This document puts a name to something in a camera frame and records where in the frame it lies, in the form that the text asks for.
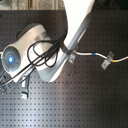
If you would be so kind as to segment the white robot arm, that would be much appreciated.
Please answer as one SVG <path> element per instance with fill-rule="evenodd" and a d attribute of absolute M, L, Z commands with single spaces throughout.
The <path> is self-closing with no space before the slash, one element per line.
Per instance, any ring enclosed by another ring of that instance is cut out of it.
<path fill-rule="evenodd" d="M 52 82 L 60 75 L 67 59 L 73 58 L 73 51 L 89 26 L 95 0 L 63 1 L 68 26 L 59 39 L 51 40 L 42 24 L 33 23 L 17 35 L 15 43 L 4 48 L 2 66 L 11 79 L 0 81 L 1 89 L 11 81 L 21 83 L 21 96 L 27 99 L 29 77 L 34 70 L 43 81 Z"/>

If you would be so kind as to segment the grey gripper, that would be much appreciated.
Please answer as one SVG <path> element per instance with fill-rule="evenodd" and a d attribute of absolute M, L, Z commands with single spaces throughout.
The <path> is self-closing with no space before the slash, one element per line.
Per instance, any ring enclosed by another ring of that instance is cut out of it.
<path fill-rule="evenodd" d="M 0 89 L 2 91 L 13 91 L 19 84 L 22 84 L 21 97 L 22 99 L 28 99 L 29 80 L 29 75 L 22 76 L 17 82 L 15 82 L 12 78 L 7 80 L 5 75 L 2 75 L 0 77 Z"/>

